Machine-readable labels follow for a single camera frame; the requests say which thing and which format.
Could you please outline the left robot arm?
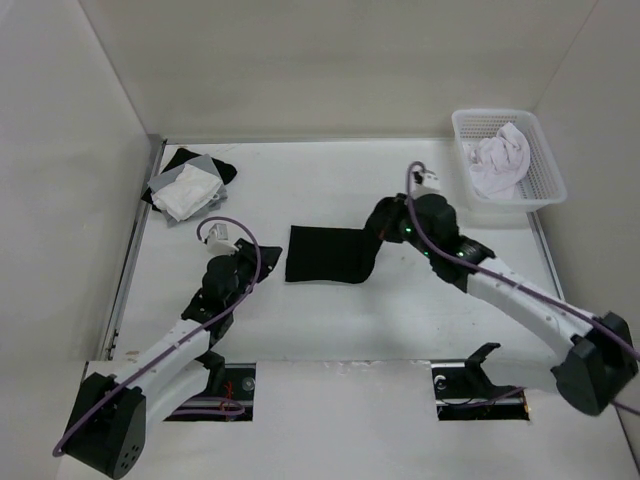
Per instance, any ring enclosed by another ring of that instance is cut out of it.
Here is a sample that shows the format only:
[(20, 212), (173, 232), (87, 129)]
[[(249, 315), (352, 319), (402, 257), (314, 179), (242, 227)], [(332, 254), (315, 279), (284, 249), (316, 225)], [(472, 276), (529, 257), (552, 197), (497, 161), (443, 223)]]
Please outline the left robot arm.
[(231, 327), (236, 306), (281, 254), (278, 246), (240, 239), (232, 253), (212, 258), (200, 288), (161, 340), (122, 369), (81, 383), (55, 454), (121, 479), (139, 460), (153, 425), (196, 395), (219, 395), (224, 359), (212, 349)]

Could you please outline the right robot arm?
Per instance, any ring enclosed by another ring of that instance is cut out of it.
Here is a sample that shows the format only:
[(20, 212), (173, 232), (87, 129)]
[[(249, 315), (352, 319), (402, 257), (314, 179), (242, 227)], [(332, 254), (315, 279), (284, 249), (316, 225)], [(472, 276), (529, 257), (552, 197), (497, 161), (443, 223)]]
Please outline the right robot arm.
[(543, 375), (545, 385), (579, 412), (600, 415), (638, 374), (639, 353), (622, 317), (597, 317), (516, 274), (487, 246), (460, 233), (456, 212), (443, 196), (385, 197), (366, 227), (379, 242), (410, 244), (438, 278), (542, 340), (556, 356)]

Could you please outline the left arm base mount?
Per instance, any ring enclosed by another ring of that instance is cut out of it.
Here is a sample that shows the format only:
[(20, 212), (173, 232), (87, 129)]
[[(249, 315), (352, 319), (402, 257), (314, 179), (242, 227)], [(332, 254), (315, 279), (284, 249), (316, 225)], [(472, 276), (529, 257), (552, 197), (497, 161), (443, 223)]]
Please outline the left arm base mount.
[(198, 361), (209, 372), (204, 390), (187, 400), (168, 422), (251, 422), (256, 391), (256, 365), (228, 364), (208, 352)]

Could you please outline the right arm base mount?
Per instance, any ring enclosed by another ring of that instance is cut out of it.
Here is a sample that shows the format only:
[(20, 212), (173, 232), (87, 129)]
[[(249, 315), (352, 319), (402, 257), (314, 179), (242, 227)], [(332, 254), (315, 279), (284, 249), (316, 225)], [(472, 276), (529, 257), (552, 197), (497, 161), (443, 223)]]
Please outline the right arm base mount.
[(523, 388), (494, 385), (482, 369), (500, 347), (486, 343), (466, 359), (431, 363), (436, 415), (440, 421), (528, 421)]

